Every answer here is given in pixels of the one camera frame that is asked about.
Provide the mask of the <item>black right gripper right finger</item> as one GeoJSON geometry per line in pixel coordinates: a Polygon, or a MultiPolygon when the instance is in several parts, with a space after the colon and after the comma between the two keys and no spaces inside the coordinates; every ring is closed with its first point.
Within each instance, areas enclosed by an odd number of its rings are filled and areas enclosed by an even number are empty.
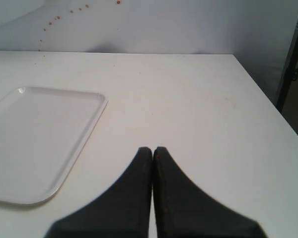
{"type": "Polygon", "coordinates": [[[180,169],[165,147],[153,155],[152,185],[159,238],[265,238],[260,225],[213,199],[180,169]]]}

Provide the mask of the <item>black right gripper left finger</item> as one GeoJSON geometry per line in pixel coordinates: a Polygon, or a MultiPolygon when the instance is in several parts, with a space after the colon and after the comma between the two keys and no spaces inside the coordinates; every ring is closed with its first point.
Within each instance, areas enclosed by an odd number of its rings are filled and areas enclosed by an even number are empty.
{"type": "Polygon", "coordinates": [[[98,198],[54,222],[47,238],[147,238],[152,152],[140,147],[122,175],[98,198]]]}

